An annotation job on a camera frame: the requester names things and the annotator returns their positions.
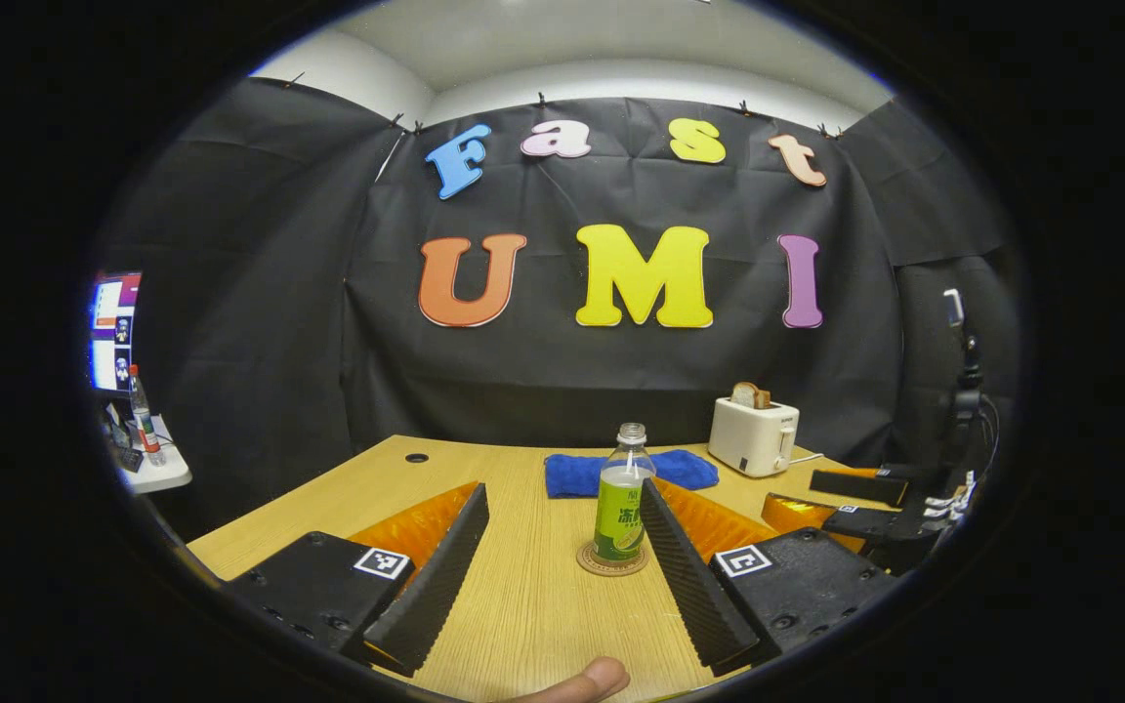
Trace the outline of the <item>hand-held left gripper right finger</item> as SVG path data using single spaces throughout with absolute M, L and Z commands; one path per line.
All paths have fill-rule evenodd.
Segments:
M 773 533 L 659 477 L 640 517 L 701 666 L 716 676 L 813 643 L 896 585 L 816 526 Z

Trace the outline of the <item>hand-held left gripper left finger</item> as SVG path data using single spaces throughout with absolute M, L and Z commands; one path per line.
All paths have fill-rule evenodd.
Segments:
M 404 677 L 423 668 L 488 525 L 465 483 L 338 537 L 308 531 L 225 584 L 287 632 Z

